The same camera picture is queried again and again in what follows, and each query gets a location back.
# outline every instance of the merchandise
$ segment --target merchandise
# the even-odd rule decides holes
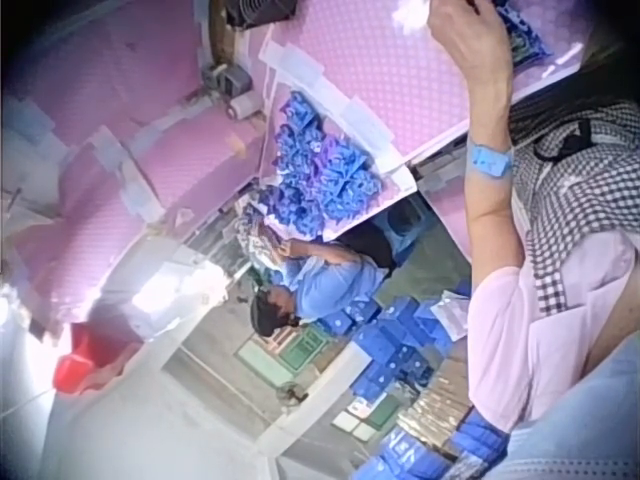
[[[382,440],[380,456],[394,474],[408,473],[421,479],[440,478],[451,467],[451,462],[400,427]]]
[[[498,6],[497,10],[507,27],[515,68],[521,68],[551,56],[551,52],[542,43],[540,36],[518,12],[509,6],[509,2],[496,3],[505,3],[504,6]]]
[[[300,92],[291,94],[282,112],[287,123],[275,134],[273,161],[280,183],[263,188],[259,202],[280,224],[315,238],[327,219],[340,222],[365,212],[382,182],[369,170],[369,154],[348,139],[325,135]]]
[[[373,321],[356,333],[353,341],[374,361],[385,363],[400,349],[401,343],[385,333],[377,321]]]

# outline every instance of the pink wall panel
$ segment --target pink wall panel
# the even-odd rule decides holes
[[[394,25],[398,0],[306,0],[290,22],[279,23],[272,39],[292,43],[324,65],[324,75],[345,95],[357,95],[395,134],[409,155],[452,129],[465,129],[466,88],[452,61],[426,30],[405,35]],[[546,65],[519,76],[516,92],[551,74],[575,71],[590,25],[580,0],[516,0],[523,17],[554,52]],[[555,60],[566,60],[553,69]]]

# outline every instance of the light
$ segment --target light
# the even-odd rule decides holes
[[[9,319],[9,300],[0,297],[0,327]]]
[[[229,278],[224,270],[211,262],[201,265],[195,272],[182,280],[180,292],[185,295],[202,293],[210,306],[220,305],[227,299]]]
[[[393,22],[409,35],[422,30],[429,19],[429,0],[400,0]]]
[[[180,279],[175,275],[154,275],[132,300],[140,310],[153,313],[166,309],[178,295]]]

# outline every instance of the red object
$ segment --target red object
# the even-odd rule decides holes
[[[90,323],[71,325],[72,351],[58,359],[53,377],[58,392],[77,395],[102,389],[122,375],[126,363],[142,347],[142,340],[120,340],[91,327]]]

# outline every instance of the man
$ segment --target man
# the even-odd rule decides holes
[[[395,268],[384,234],[368,222],[343,234],[339,243],[292,239],[283,241],[277,253],[302,260],[283,285],[256,293],[251,324],[263,337],[340,311],[353,300],[371,298]]]

